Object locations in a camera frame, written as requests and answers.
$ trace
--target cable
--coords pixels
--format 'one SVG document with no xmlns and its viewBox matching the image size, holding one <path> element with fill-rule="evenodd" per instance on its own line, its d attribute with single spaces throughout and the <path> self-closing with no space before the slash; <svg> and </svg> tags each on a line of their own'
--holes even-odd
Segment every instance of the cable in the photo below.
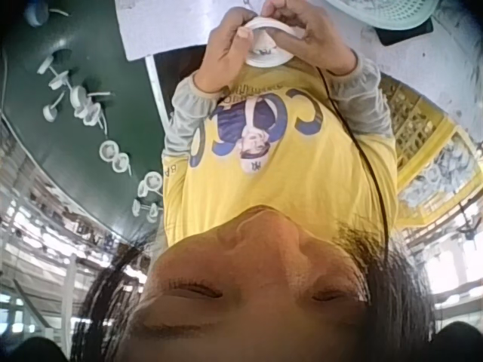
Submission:
<svg viewBox="0 0 483 362">
<path fill-rule="evenodd" d="M 2 84 L 2 98 L 0 98 L 0 123 L 2 123 L 3 107 L 4 107 L 4 104 L 5 104 L 5 93 L 7 91 L 7 76 L 8 76 L 7 52 L 5 51 L 3 44 L 0 45 L 0 53 L 2 53 L 3 68 L 4 68 L 3 84 Z M 3 143 L 3 127 L 0 125 L 0 146 L 2 146 L 2 143 Z"/>
<path fill-rule="evenodd" d="M 329 87 L 327 84 L 327 81 L 325 80 L 324 75 L 322 74 L 322 71 L 320 68 L 317 68 L 319 75 L 322 78 L 322 81 L 324 82 L 325 90 L 327 91 L 327 97 L 331 101 L 332 107 L 334 108 L 335 112 L 337 113 L 337 116 L 340 118 L 342 121 L 344 127 L 347 130 L 347 133 L 349 134 L 350 139 L 354 142 L 355 147 L 359 151 L 362 159 L 364 160 L 364 163 L 368 166 L 369 169 L 369 174 L 371 175 L 372 180 L 374 181 L 374 185 L 376 186 L 376 192 L 377 192 L 377 197 L 379 198 L 379 205 L 380 205 L 380 212 L 381 216 L 383 219 L 383 227 L 384 227 L 384 262 L 387 261 L 388 255 L 389 255 L 389 223 L 387 221 L 387 212 L 386 212 L 386 205 L 384 204 L 384 198 L 383 198 L 383 193 L 380 191 L 380 186 L 376 178 L 376 173 L 374 172 L 374 169 L 372 168 L 372 165 L 369 161 L 369 158 L 365 154 L 364 150 L 362 149 L 361 145 L 359 144 L 358 140 L 355 138 L 354 133 L 350 129 L 349 123 L 346 121 L 346 119 L 342 116 L 340 113 L 339 108 L 336 106 L 334 100 L 331 98 L 331 94 L 329 92 Z"/>
</svg>

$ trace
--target eyebrow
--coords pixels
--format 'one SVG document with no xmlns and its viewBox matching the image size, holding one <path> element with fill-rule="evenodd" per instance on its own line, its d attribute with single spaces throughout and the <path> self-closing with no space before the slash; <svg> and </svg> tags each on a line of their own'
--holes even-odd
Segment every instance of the eyebrow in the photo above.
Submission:
<svg viewBox="0 0 483 362">
<path fill-rule="evenodd" d="M 146 326 L 145 324 L 135 324 L 131 328 L 131 335 L 141 339 L 197 338 L 215 328 L 216 325 L 217 324 L 184 324 L 170 326 L 167 324 L 161 324 L 159 326 Z"/>
</svg>

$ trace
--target black wire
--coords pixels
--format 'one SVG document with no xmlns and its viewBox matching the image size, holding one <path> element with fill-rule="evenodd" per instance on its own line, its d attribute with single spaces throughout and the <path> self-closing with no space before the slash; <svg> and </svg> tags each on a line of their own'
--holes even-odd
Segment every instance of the black wire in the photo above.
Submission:
<svg viewBox="0 0 483 362">
<path fill-rule="evenodd" d="M 380 186 L 379 186 L 379 183 L 377 181 L 374 169 L 372 168 L 372 165 L 369 161 L 369 158 L 365 154 L 365 152 L 362 149 L 361 145 L 359 144 L 358 140 L 355 138 L 354 133 L 350 129 L 349 123 L 342 116 L 339 108 L 336 106 L 336 103 L 331 98 L 329 87 L 327 85 L 327 81 L 325 80 L 324 75 L 322 74 L 322 71 L 320 70 L 320 68 L 317 68 L 317 70 L 318 70 L 319 75 L 322 78 L 322 81 L 324 82 L 325 90 L 327 91 L 327 97 L 331 101 L 331 104 L 332 104 L 332 107 L 334 108 L 334 111 L 337 113 L 337 116 L 342 121 L 344 127 L 347 130 L 347 133 L 349 134 L 350 139 L 354 142 L 355 147 L 357 148 L 357 150 L 359 151 L 362 159 L 364 160 L 364 163 L 366 163 L 366 165 L 369 169 L 369 174 L 371 175 L 371 178 L 374 181 L 374 185 L 376 186 L 377 197 L 379 198 L 380 213 L 381 213 L 381 216 L 382 216 L 382 219 L 383 219 L 383 227 L 384 227 L 384 261 L 387 261 L 387 257 L 389 255 L 389 223 L 387 221 L 387 212 L 386 212 L 386 205 L 384 204 L 383 193 L 380 191 Z"/>
</svg>

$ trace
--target white container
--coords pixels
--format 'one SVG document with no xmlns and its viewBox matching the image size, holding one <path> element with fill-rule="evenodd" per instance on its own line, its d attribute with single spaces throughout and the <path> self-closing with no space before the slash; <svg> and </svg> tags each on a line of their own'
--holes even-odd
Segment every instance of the white container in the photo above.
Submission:
<svg viewBox="0 0 483 362">
<path fill-rule="evenodd" d="M 285 64 L 294 57 L 293 54 L 277 47 L 277 44 L 264 30 L 264 28 L 276 28 L 296 36 L 295 31 L 287 24 L 268 17 L 255 17 L 245 27 L 254 32 L 254 45 L 246 62 L 249 66 L 272 68 Z"/>
</svg>

